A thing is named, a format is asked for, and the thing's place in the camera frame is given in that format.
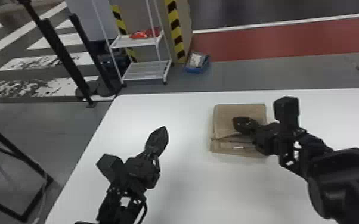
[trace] red object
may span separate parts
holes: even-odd
[[[147,34],[145,34],[144,32],[141,32],[141,31],[137,31],[137,32],[131,34],[129,37],[132,38],[132,39],[148,38]]]
[[[145,30],[144,32],[148,37],[150,37],[150,38],[153,37],[153,31],[151,28]],[[159,27],[154,28],[154,34],[156,35],[156,37],[160,36],[160,28]]]
[[[359,18],[193,35],[212,61],[359,52]]]

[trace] cardboard box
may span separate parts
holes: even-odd
[[[266,121],[264,104],[219,104],[213,112],[210,151],[247,157],[262,157],[255,150],[252,139],[238,133],[233,126],[234,117],[251,117],[262,125]]]

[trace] white metal shelf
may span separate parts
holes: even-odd
[[[164,35],[164,31],[160,32],[160,35],[156,38],[144,38],[144,39],[132,39],[129,35],[119,35],[114,42],[110,45],[110,49],[115,48],[130,48],[135,46],[150,46],[156,45],[158,46],[160,41],[162,40],[162,36]]]
[[[103,26],[103,22],[101,21],[99,12],[97,11],[97,7],[95,4],[96,0],[91,0],[91,1],[92,1],[93,9],[96,13],[97,20],[101,27],[101,31],[103,32],[104,40],[106,41],[106,43],[108,43],[109,37],[107,36],[106,30]],[[117,71],[121,85],[123,85],[123,86],[126,86],[126,83],[124,81],[147,80],[147,79],[162,79],[163,84],[167,84],[167,74],[171,67],[171,62],[172,62],[171,53],[169,50],[170,48],[169,48],[168,41],[167,41],[167,36],[164,36],[162,18],[160,16],[159,8],[157,6],[156,0],[144,0],[144,1],[146,3],[147,13],[148,13],[150,27],[151,27],[151,30],[153,33],[153,37],[147,38],[147,39],[132,39],[128,35],[118,35],[115,38],[114,42],[109,46],[109,51],[110,51],[110,55],[113,59],[114,67]],[[157,33],[155,32],[155,29],[154,29],[156,26],[154,25],[154,21],[151,16],[149,1],[153,1],[154,10],[157,14],[157,19],[159,21],[158,27],[161,28],[161,31],[158,36],[156,36]],[[120,33],[118,26],[115,26],[115,28],[116,28],[117,33]],[[162,60],[162,57],[160,55],[159,44],[160,44],[160,41],[162,40],[162,38],[164,39],[164,42],[166,45],[166,50],[167,50],[167,54],[169,55],[169,60]],[[122,75],[122,73],[120,72],[120,69],[117,65],[116,59],[114,57],[113,49],[132,48],[132,47],[136,47],[136,46],[154,46],[156,48],[156,54],[157,54],[157,58],[159,60],[151,61],[151,62],[135,63],[133,61],[133,59],[130,57],[129,59],[130,59],[131,63],[129,65],[129,67],[126,69],[126,72],[124,73],[124,75]]]
[[[131,63],[126,69],[122,79],[124,81],[147,79],[166,80],[170,66],[171,60]]]

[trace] yellow and black striped pillar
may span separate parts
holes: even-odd
[[[185,63],[186,53],[182,30],[180,24],[180,15],[178,14],[177,3],[175,0],[165,0],[168,11],[168,22],[170,23],[171,36],[174,41],[174,52],[177,55],[178,63]]]
[[[116,18],[117,26],[118,26],[118,29],[120,30],[121,35],[128,35],[128,32],[126,31],[125,23],[121,17],[120,8],[118,7],[118,5],[111,5],[111,8],[112,8],[114,17]],[[138,61],[133,48],[125,48],[125,51],[126,51],[126,54],[128,54],[128,56],[131,57],[133,62]]]

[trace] crosswalk stripe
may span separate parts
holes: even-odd
[[[81,45],[83,44],[79,34],[77,33],[69,33],[64,35],[58,36],[63,43],[64,46],[73,46],[73,45]],[[27,48],[27,50],[33,49],[43,49],[43,48],[50,48],[50,44],[47,42],[46,38],[40,38],[36,41],[33,45]]]
[[[56,29],[71,28],[71,27],[74,27],[74,25],[71,23],[71,20],[65,20],[64,22],[60,23],[60,25],[58,25]]]
[[[86,76],[84,79],[95,81],[98,76]],[[74,97],[75,82],[72,78],[58,78],[50,81],[43,80],[12,80],[0,81],[0,98],[4,97]],[[111,101],[114,96],[101,97],[94,95],[94,101]]]
[[[88,52],[71,53],[72,60],[77,66],[93,64]],[[61,64],[57,55],[43,55],[36,57],[13,58],[0,67],[0,71],[16,71],[24,69],[45,69]]]
[[[40,18],[51,18],[52,16],[56,15],[63,9],[67,7],[66,2],[62,2],[58,4],[56,7],[52,8],[51,10],[43,13]],[[36,24],[34,21],[31,21],[27,23],[26,25],[22,26],[21,28],[13,31],[9,35],[5,36],[3,39],[0,40],[0,51],[4,49],[6,46],[10,45],[17,39],[21,38],[31,30],[33,30],[36,27]]]

